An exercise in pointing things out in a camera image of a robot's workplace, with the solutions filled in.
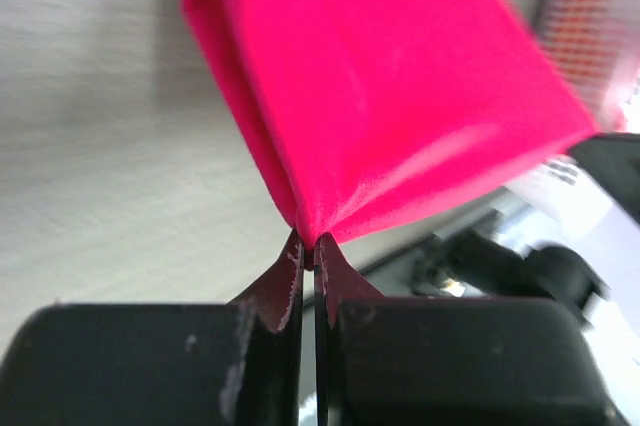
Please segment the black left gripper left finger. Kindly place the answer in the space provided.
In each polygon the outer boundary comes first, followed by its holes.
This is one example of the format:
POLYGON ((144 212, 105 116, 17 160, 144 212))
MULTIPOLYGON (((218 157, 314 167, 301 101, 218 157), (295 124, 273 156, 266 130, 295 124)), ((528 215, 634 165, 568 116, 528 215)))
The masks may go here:
POLYGON ((226 304, 58 304, 1 363, 5 425, 294 425, 304 247, 226 304))

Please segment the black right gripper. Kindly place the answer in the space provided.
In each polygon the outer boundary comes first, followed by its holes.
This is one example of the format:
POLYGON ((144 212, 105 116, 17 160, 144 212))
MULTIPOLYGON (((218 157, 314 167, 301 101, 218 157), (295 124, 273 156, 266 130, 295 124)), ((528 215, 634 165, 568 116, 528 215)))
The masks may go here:
POLYGON ((598 134, 569 150, 593 179, 639 223, 640 140, 634 133, 598 134))

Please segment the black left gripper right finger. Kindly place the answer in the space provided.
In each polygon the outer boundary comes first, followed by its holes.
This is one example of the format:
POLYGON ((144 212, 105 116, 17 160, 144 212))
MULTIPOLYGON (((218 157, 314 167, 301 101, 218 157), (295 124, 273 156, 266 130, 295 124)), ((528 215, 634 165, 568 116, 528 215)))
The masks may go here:
POLYGON ((614 425, 575 316, 534 297, 383 295, 334 238, 314 248, 321 425, 614 425))

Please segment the bright pink t shirt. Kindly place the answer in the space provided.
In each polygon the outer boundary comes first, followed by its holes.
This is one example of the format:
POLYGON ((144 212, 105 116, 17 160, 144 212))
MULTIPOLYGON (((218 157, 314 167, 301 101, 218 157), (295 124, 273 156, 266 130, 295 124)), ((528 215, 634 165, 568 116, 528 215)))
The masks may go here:
POLYGON ((505 0, 182 0, 303 242, 484 195, 594 121, 505 0))

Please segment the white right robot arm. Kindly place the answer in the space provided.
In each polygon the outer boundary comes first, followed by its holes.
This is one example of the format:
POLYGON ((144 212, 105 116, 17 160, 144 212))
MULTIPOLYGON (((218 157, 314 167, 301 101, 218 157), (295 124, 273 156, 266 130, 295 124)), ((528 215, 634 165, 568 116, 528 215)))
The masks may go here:
POLYGON ((416 296, 539 296, 639 330, 639 136, 600 134, 363 268, 416 296))

